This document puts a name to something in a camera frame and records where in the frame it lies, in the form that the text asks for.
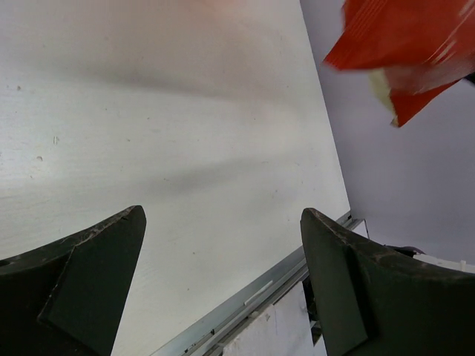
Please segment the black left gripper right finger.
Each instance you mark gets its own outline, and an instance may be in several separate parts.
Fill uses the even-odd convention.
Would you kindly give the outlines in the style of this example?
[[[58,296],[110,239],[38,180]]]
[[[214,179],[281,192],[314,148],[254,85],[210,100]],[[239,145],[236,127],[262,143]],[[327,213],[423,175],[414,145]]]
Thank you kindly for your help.
[[[307,208],[301,236],[329,355],[472,355],[474,276],[406,256]]]

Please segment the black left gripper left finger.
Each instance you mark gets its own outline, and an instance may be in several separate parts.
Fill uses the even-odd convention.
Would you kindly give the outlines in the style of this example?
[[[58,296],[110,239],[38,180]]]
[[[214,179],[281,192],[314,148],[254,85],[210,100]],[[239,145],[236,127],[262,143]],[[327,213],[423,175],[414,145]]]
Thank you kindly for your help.
[[[1,261],[2,355],[110,355],[145,236],[131,206]]]

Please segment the large red chips bag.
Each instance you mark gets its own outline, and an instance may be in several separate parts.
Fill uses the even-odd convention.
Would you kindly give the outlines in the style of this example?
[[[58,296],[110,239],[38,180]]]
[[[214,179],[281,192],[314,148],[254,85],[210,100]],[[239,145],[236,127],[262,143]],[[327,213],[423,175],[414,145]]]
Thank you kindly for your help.
[[[395,127],[474,73],[473,1],[346,1],[342,10],[324,63],[367,71]]]

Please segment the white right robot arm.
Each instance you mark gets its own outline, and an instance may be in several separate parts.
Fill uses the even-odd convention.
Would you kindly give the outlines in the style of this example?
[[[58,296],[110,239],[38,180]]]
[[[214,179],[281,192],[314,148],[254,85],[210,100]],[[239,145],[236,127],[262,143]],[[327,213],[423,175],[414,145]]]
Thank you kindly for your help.
[[[427,254],[414,254],[413,259],[421,272],[440,278],[474,278],[474,264],[465,260],[451,261]]]

